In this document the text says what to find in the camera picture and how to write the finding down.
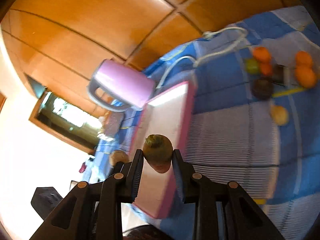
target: white cord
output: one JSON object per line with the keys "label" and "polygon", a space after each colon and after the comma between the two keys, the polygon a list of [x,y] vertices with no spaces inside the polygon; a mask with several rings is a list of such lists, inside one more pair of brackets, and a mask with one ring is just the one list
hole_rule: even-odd
{"label": "white cord", "polygon": [[232,44],[230,44],[227,48],[225,48],[224,50],[221,50],[221,51],[217,51],[217,52],[213,52],[213,53],[210,53],[210,54],[207,54],[207,55],[204,55],[200,58],[198,58],[197,60],[194,58],[194,57],[191,57],[191,56],[183,56],[183,57],[180,57],[178,58],[175,62],[173,62],[164,72],[164,74],[162,75],[162,78],[159,82],[159,84],[157,85],[156,87],[156,90],[161,88],[165,79],[167,78],[168,74],[170,73],[170,71],[172,70],[172,68],[179,62],[181,61],[182,59],[184,58],[188,58],[190,59],[192,62],[193,62],[193,67],[196,68],[198,67],[199,63],[206,59],[206,58],[209,58],[209,57],[213,57],[213,56],[216,56],[216,55],[220,55],[220,54],[224,54],[224,53],[227,53],[231,50],[233,50],[236,46],[238,46],[238,44],[248,35],[248,31],[244,28],[241,28],[241,27],[227,27],[227,28],[223,28],[217,32],[205,32],[204,33],[204,37],[205,38],[212,38],[213,36],[219,34],[219,33],[222,33],[226,30],[240,30],[242,31],[242,34],[240,35],[240,37],[234,41]]}

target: purple kettle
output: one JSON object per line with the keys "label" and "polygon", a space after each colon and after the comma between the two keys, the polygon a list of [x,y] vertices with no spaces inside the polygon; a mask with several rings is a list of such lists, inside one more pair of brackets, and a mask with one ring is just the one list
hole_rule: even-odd
{"label": "purple kettle", "polygon": [[[101,88],[122,106],[113,106],[102,100],[96,90]],[[141,72],[105,59],[93,73],[87,87],[90,99],[97,105],[113,112],[124,112],[130,107],[140,111],[153,96],[155,82]]]}

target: green apple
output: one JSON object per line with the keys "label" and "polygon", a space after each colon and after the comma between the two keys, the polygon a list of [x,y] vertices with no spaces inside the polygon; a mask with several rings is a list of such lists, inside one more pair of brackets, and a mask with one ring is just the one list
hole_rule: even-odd
{"label": "green apple", "polygon": [[245,60],[245,70],[251,74],[256,75],[260,73],[259,62],[254,58],[246,58]]}

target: gray handle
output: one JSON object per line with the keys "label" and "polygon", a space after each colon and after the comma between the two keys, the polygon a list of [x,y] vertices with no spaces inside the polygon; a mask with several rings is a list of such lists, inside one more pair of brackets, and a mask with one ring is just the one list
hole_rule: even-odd
{"label": "gray handle", "polygon": [[106,101],[99,98],[96,94],[96,90],[100,88],[100,85],[98,82],[96,82],[94,79],[90,80],[89,85],[87,86],[87,91],[89,94],[90,99],[95,102],[97,105],[101,106],[102,108],[105,108],[109,111],[113,112],[124,112],[125,110],[129,109],[131,106],[129,104],[125,104],[123,106],[113,106]]}

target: pink tray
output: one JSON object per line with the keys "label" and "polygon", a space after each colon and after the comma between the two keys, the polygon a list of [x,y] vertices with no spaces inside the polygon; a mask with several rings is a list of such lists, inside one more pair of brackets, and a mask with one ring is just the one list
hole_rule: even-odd
{"label": "pink tray", "polygon": [[[191,82],[182,82],[146,103],[131,144],[131,159],[136,149],[142,149],[150,134],[167,136],[173,148],[179,149],[184,156],[195,90]],[[169,171],[160,174],[144,160],[134,205],[152,218],[165,218],[170,211],[175,189],[172,166]]]}

